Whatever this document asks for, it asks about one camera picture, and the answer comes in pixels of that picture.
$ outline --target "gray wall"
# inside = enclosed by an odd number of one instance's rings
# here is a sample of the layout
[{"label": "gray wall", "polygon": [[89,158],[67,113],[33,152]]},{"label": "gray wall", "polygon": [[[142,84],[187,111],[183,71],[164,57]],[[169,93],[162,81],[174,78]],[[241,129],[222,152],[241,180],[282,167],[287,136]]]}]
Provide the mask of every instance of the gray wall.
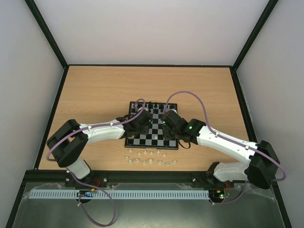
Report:
[{"label": "gray wall", "polygon": [[288,171],[279,187],[295,228],[304,223],[303,9],[304,1],[279,1],[238,70],[257,137]]},{"label": "gray wall", "polygon": [[25,170],[33,168],[63,70],[24,1],[1,1],[0,33],[0,227],[5,227]]},{"label": "gray wall", "polygon": [[36,0],[70,64],[232,65],[268,0]]}]

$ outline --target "transparent plastic sheet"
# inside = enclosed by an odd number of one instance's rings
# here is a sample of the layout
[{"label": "transparent plastic sheet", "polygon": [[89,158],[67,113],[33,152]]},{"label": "transparent plastic sheet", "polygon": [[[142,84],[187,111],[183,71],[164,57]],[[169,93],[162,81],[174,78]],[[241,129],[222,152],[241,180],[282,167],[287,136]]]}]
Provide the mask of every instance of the transparent plastic sheet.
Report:
[{"label": "transparent plastic sheet", "polygon": [[[232,200],[244,184],[231,189]],[[63,183],[28,183],[20,203],[14,228],[95,227],[77,207],[73,199],[29,199],[31,189],[73,189]],[[183,184],[113,184],[107,190],[198,190]],[[113,228],[129,227],[279,227],[281,214],[271,190],[248,185],[244,196],[231,204],[212,206],[208,200],[116,200],[117,218]],[[112,217],[109,200],[91,200],[85,204],[88,213],[98,222]]]}]

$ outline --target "gray floor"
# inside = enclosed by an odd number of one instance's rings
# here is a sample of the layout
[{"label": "gray floor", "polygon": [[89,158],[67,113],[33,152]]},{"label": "gray floor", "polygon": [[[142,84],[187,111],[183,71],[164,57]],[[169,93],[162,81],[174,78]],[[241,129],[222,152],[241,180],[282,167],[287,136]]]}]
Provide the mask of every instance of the gray floor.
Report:
[{"label": "gray floor", "polygon": [[[237,202],[212,206],[206,200],[116,200],[117,219],[112,228],[283,228],[271,192],[248,189]],[[85,205],[97,222],[112,218],[109,200]],[[73,199],[27,199],[20,204],[14,228],[94,228]]]}]

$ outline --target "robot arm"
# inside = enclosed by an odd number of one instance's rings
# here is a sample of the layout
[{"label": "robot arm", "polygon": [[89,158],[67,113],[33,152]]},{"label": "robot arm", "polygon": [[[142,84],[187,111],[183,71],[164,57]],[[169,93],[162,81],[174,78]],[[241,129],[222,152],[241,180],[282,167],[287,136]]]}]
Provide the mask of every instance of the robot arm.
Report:
[{"label": "robot arm", "polygon": [[75,134],[72,140],[63,141],[52,152],[59,167],[66,167],[78,179],[83,179],[92,172],[88,164],[79,157],[85,146],[106,139],[122,139],[136,134],[147,134],[151,119],[152,115],[144,109],[137,118],[127,123],[125,117],[91,125],[78,124],[74,119],[69,120],[49,138],[47,146],[52,149],[70,133],[84,129]]},{"label": "robot arm", "polygon": [[161,120],[164,122],[163,132],[166,140],[177,138],[186,143],[208,146],[240,161],[229,164],[214,162],[207,171],[207,179],[210,183],[239,180],[250,181],[259,188],[270,188],[278,167],[249,149],[257,149],[279,163],[276,153],[268,142],[261,141],[260,144],[246,142],[212,129],[216,132],[214,134],[205,122],[196,119],[187,122],[175,110],[166,112]]}]

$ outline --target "wooden table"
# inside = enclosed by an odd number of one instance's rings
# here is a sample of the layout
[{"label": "wooden table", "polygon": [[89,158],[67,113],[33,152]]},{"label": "wooden table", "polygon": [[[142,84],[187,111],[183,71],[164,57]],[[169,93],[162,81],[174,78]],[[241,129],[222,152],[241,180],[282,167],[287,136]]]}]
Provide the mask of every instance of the wooden table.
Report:
[{"label": "wooden table", "polygon": [[[58,103],[49,137],[67,120],[95,124],[108,122],[128,113],[129,102],[144,98],[147,102],[166,102],[177,91],[188,90],[204,102],[212,127],[237,138],[248,140],[237,95],[229,68],[204,67],[141,67],[141,66],[70,66]],[[180,116],[204,121],[202,107],[195,97],[176,95]],[[45,158],[44,149],[39,169],[60,169]],[[81,157],[93,170],[125,171],[206,171],[213,162],[236,160],[212,148],[192,145],[186,150],[161,150],[160,154],[141,154],[143,149],[124,147],[124,139],[93,143]],[[132,165],[125,159],[139,158]]]}]

